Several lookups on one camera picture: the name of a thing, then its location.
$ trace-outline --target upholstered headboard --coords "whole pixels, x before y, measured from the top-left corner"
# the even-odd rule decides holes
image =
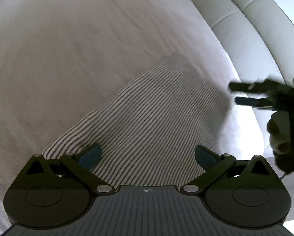
[[[241,81],[269,75],[292,85],[294,25],[273,0],[191,0],[228,52]],[[254,110],[271,153],[266,125],[271,111]]]

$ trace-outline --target triangular cutout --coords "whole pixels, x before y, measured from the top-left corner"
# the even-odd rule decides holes
[[[252,173],[261,174],[261,175],[269,175],[267,169],[261,161],[257,161],[252,169]]]
[[[38,161],[35,161],[34,163],[32,163],[31,167],[28,169],[26,174],[32,175],[32,174],[40,174],[43,172],[44,172],[44,170],[41,166],[41,163]]]

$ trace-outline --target striped cloth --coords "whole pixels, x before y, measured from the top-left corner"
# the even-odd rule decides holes
[[[174,53],[65,131],[42,154],[56,159],[98,142],[102,160],[92,172],[115,188],[180,187],[204,173],[194,148],[217,143],[229,105],[229,98],[185,56]]]

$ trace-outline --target striped fabric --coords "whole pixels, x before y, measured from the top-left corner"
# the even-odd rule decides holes
[[[174,53],[65,131],[42,154],[56,159],[98,142],[102,160],[92,172],[114,187],[180,187],[204,172],[194,148],[216,144],[229,103],[185,56]]]

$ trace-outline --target bed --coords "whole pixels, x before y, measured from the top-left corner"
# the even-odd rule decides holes
[[[237,159],[263,154],[253,110],[234,106],[228,93],[238,72],[194,4],[0,0],[0,235],[11,225],[3,196],[28,159],[46,156],[63,132],[173,53],[230,99],[212,150]]]

